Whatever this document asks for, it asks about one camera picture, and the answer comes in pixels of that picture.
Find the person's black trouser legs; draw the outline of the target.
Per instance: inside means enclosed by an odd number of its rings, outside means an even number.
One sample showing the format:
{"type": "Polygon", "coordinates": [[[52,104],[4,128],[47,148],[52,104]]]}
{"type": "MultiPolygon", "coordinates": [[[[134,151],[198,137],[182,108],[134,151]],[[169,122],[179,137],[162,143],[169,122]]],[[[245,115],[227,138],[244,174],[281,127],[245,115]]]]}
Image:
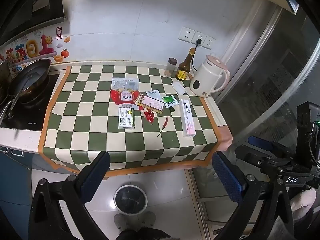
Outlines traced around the person's black trouser legs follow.
{"type": "Polygon", "coordinates": [[[169,238],[171,238],[171,236],[162,230],[142,227],[138,231],[135,231],[133,229],[126,229],[119,234],[116,240],[153,240],[169,238]]]}

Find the white pink electric kettle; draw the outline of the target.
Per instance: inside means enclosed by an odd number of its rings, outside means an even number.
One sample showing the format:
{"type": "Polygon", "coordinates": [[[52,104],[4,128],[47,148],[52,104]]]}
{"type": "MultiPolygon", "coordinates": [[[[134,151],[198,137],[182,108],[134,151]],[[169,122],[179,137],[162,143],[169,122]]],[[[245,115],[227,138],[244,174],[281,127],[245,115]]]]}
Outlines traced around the white pink electric kettle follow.
{"type": "Polygon", "coordinates": [[[207,55],[192,78],[190,89],[195,95],[207,98],[223,90],[229,79],[230,72],[226,65],[216,57],[207,55]]]}

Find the clear plastic food bag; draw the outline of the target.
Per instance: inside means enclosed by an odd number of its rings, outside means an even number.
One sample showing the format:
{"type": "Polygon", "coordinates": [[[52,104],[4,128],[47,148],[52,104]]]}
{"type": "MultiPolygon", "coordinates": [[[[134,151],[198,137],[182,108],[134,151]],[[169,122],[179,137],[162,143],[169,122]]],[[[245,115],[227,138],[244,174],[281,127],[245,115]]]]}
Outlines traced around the clear plastic food bag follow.
{"type": "Polygon", "coordinates": [[[111,83],[112,90],[139,90],[139,79],[113,77],[111,83]]]}

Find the black induction cooktop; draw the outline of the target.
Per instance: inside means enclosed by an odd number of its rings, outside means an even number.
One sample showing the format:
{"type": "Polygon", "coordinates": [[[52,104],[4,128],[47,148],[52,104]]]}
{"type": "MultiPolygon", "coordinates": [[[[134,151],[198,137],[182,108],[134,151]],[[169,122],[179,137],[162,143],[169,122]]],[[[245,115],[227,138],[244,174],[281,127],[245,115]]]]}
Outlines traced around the black induction cooktop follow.
{"type": "Polygon", "coordinates": [[[1,127],[41,131],[46,109],[59,75],[48,75],[44,82],[46,87],[43,88],[43,91],[33,101],[22,103],[19,99],[12,111],[6,111],[1,127]]]}

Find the red chili pepper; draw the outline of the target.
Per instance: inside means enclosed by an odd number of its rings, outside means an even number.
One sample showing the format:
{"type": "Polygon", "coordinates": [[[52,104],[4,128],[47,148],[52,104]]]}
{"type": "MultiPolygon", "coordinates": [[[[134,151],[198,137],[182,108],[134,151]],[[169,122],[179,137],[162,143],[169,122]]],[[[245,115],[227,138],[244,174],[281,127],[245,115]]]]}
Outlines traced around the red chili pepper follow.
{"type": "Polygon", "coordinates": [[[163,130],[166,128],[167,124],[168,124],[168,116],[166,116],[165,122],[164,122],[164,124],[163,124],[163,126],[162,126],[162,128],[161,128],[161,130],[159,132],[159,135],[157,135],[157,137],[159,137],[161,135],[163,130]]]}

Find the white wall socket strip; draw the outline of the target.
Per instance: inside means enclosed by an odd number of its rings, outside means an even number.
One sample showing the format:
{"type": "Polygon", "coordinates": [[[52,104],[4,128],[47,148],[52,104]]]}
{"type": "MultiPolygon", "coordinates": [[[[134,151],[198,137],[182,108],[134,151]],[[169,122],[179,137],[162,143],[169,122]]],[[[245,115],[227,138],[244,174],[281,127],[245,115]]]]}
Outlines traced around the white wall socket strip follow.
{"type": "Polygon", "coordinates": [[[199,46],[206,49],[212,49],[215,41],[215,38],[187,27],[181,28],[178,39],[195,45],[197,45],[197,40],[201,40],[199,46]]]}

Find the small red wrapper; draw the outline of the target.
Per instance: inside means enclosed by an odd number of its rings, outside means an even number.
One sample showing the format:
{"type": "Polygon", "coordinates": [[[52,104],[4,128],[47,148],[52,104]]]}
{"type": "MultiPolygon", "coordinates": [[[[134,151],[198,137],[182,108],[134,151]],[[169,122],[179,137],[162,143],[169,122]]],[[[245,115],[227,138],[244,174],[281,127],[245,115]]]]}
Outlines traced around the small red wrapper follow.
{"type": "Polygon", "coordinates": [[[155,118],[155,115],[152,110],[148,108],[144,108],[142,106],[139,107],[141,115],[146,118],[146,120],[152,124],[155,118]]]}

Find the white medicine granule sachet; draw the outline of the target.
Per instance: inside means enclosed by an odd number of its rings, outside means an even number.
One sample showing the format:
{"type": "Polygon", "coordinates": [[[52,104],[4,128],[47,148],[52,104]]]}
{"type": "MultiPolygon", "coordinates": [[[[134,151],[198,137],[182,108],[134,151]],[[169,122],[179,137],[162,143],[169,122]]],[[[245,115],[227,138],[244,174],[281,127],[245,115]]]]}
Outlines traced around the white medicine granule sachet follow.
{"type": "Polygon", "coordinates": [[[147,91],[146,94],[150,98],[153,98],[153,99],[156,99],[158,101],[163,102],[161,94],[160,94],[159,90],[157,90],[157,89],[156,90],[147,91]]]}

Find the green white medicine box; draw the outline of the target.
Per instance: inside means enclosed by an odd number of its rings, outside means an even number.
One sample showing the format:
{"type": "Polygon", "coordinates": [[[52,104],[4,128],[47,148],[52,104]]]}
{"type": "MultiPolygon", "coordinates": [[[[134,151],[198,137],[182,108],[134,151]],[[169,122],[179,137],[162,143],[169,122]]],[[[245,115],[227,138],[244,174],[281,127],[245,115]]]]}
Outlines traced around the green white medicine box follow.
{"type": "Polygon", "coordinates": [[[118,128],[135,129],[135,112],[131,105],[122,104],[119,106],[118,128]]]}

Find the long pink white box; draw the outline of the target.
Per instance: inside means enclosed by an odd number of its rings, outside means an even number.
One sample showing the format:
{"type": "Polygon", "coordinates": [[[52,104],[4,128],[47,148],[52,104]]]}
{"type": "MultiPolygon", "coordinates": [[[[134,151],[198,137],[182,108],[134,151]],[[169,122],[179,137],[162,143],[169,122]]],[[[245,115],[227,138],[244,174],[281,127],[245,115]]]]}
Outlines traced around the long pink white box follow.
{"type": "Polygon", "coordinates": [[[196,135],[196,129],[194,125],[193,115],[191,112],[191,105],[188,100],[180,100],[180,113],[183,135],[185,137],[194,137],[196,135]]]}

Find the colorful wall stickers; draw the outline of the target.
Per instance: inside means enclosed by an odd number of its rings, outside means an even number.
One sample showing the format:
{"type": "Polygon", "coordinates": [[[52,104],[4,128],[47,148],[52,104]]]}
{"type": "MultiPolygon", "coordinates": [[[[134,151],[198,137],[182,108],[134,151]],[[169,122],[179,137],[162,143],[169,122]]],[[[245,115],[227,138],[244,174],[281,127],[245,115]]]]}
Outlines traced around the colorful wall stickers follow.
{"type": "Polygon", "coordinates": [[[62,25],[41,28],[1,46],[1,62],[7,60],[12,75],[33,61],[62,63],[70,57],[71,35],[62,25]]]}

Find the green white checkered mat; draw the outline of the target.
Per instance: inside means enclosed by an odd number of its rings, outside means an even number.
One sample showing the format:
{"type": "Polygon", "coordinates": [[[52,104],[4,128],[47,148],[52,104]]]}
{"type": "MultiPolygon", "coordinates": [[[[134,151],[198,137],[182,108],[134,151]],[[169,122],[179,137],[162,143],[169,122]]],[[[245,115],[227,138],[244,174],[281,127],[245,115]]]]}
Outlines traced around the green white checkered mat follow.
{"type": "Polygon", "coordinates": [[[77,173],[101,151],[109,175],[206,166],[232,142],[212,98],[164,70],[137,66],[68,66],[44,117],[38,152],[53,168],[77,173]]]}

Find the green white sachet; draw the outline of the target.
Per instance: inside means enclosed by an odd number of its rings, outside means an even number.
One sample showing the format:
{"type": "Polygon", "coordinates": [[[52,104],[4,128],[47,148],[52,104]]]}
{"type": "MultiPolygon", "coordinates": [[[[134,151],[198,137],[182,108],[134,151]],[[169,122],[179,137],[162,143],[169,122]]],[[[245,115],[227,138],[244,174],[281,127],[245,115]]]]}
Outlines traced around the green white sachet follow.
{"type": "Polygon", "coordinates": [[[173,95],[165,96],[162,98],[166,108],[170,108],[179,104],[177,99],[173,95]]]}

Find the red snack package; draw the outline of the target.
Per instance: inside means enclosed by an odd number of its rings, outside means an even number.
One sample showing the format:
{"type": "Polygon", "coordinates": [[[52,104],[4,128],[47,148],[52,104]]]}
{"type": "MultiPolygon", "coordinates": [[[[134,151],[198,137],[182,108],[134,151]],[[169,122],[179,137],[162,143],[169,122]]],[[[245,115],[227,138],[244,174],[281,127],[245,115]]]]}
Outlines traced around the red snack package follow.
{"type": "Polygon", "coordinates": [[[139,94],[140,92],[138,90],[112,89],[110,92],[110,97],[116,105],[121,105],[123,103],[135,104],[139,94]]]}

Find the white folded tissue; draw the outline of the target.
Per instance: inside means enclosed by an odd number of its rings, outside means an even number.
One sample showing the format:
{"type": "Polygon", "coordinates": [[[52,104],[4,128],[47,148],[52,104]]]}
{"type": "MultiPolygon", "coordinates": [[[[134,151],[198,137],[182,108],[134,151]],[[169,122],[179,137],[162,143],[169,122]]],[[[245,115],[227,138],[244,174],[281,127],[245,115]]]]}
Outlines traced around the white folded tissue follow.
{"type": "Polygon", "coordinates": [[[171,85],[179,95],[184,95],[187,92],[183,83],[181,82],[172,82],[171,85]]]}

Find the pink white flat box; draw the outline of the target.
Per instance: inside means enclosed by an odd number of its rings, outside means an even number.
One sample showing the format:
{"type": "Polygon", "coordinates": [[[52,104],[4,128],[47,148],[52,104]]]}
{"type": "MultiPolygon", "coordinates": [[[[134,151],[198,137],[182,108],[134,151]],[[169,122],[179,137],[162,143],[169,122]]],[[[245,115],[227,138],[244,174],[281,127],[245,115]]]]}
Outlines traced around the pink white flat box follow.
{"type": "Polygon", "coordinates": [[[151,111],[157,112],[159,114],[163,113],[163,102],[143,94],[139,94],[139,96],[135,100],[135,104],[149,109],[151,111]]]}

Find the right grey shoe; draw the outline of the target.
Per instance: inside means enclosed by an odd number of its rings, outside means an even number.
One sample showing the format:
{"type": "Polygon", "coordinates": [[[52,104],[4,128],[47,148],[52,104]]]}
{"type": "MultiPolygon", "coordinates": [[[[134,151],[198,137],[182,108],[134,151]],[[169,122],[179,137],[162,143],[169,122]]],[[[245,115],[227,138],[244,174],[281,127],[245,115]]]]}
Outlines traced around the right grey shoe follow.
{"type": "Polygon", "coordinates": [[[142,219],[143,227],[153,228],[155,226],[155,222],[156,222],[156,215],[153,212],[147,211],[146,213],[144,213],[143,219],[142,219]]]}

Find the clear spice jar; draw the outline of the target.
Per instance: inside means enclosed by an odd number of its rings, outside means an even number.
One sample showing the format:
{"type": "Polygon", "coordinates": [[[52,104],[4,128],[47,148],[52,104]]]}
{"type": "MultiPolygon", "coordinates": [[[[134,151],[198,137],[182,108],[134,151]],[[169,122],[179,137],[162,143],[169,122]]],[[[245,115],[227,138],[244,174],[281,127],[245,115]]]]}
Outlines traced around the clear spice jar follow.
{"type": "Polygon", "coordinates": [[[177,60],[175,58],[170,57],[166,65],[164,75],[167,77],[171,77],[176,68],[176,64],[177,64],[177,60]]]}

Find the left grey shoe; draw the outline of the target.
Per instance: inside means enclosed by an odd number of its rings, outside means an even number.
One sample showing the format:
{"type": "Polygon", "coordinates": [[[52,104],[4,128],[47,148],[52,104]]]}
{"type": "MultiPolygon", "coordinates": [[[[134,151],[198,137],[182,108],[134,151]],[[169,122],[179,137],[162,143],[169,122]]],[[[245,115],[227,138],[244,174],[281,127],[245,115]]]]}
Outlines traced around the left grey shoe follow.
{"type": "Polygon", "coordinates": [[[131,228],[128,218],[122,213],[116,214],[113,220],[120,232],[131,228]]]}

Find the brown sauce bottle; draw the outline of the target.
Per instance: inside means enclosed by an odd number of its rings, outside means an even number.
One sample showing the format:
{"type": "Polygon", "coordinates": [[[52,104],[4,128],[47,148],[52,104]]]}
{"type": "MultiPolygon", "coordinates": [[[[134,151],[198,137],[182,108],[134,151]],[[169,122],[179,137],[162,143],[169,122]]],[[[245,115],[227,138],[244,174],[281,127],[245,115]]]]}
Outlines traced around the brown sauce bottle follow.
{"type": "Polygon", "coordinates": [[[195,54],[196,49],[195,48],[190,48],[189,53],[185,60],[179,64],[177,72],[176,72],[176,79],[179,81],[184,81],[189,73],[190,73],[190,65],[193,60],[194,54],[195,54]]]}

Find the grey shoe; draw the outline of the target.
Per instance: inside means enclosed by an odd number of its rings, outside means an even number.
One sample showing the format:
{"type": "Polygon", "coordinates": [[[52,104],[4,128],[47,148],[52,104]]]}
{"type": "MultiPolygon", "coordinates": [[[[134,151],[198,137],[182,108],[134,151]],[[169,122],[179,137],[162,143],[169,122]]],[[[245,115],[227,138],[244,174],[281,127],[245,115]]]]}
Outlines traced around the grey shoe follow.
{"type": "Polygon", "coordinates": [[[144,213],[143,219],[142,219],[143,227],[153,228],[155,226],[155,222],[156,222],[156,215],[153,212],[147,211],[146,213],[144,213]]]}
{"type": "Polygon", "coordinates": [[[120,232],[131,228],[128,218],[122,213],[116,214],[113,220],[120,232]]]}

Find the black range hood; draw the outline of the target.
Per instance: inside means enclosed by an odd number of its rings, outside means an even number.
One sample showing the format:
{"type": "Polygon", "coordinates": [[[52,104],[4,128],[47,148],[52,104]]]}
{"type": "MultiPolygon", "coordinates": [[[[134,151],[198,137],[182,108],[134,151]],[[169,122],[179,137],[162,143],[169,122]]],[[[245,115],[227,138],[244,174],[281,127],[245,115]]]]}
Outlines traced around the black range hood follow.
{"type": "Polygon", "coordinates": [[[62,0],[1,0],[1,45],[64,19],[62,0]]]}

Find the black frying pan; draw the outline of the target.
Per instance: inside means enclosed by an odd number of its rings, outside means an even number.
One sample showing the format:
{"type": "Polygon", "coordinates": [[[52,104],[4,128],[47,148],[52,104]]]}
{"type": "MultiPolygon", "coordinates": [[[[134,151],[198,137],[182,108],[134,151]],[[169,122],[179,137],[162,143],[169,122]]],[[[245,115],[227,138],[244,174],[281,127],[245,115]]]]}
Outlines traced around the black frying pan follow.
{"type": "Polygon", "coordinates": [[[48,76],[50,59],[39,59],[24,67],[11,81],[8,88],[9,102],[1,111],[1,123],[8,110],[13,110],[20,98],[26,98],[35,93],[48,76]]]}

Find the white round trash bin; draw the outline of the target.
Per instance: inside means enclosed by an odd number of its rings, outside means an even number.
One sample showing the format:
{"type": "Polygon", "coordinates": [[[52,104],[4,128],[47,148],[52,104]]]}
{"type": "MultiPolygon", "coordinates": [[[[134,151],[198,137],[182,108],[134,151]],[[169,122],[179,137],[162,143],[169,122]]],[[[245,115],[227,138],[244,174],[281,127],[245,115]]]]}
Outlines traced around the white round trash bin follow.
{"type": "Polygon", "coordinates": [[[134,216],[144,212],[148,205],[146,193],[136,185],[124,185],[114,194],[114,204],[124,215],[134,216]]]}

